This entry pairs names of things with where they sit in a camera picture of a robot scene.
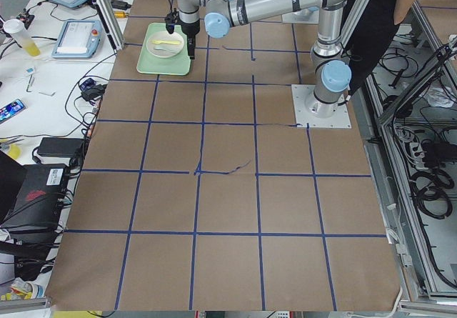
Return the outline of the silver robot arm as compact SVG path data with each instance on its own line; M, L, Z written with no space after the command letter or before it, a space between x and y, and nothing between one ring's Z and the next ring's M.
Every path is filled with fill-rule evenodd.
M351 80L351 70L341 61L341 22L346 0L177 0L165 18L172 34L180 26L187 38L189 57L194 57L200 25L214 38L225 37L235 26L280 16L284 23L318 23L311 50L316 85L304 105L317 118L332 116Z

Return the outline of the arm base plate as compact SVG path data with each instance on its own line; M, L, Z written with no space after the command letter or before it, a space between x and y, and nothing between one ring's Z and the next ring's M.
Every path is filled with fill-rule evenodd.
M291 93L295 124L301 128L350 129L351 121L343 94L333 104L324 104L314 96L314 85L293 84Z
M302 9L300 11L283 14L282 22L287 24L311 24L318 23L319 10L312 11L310 9Z

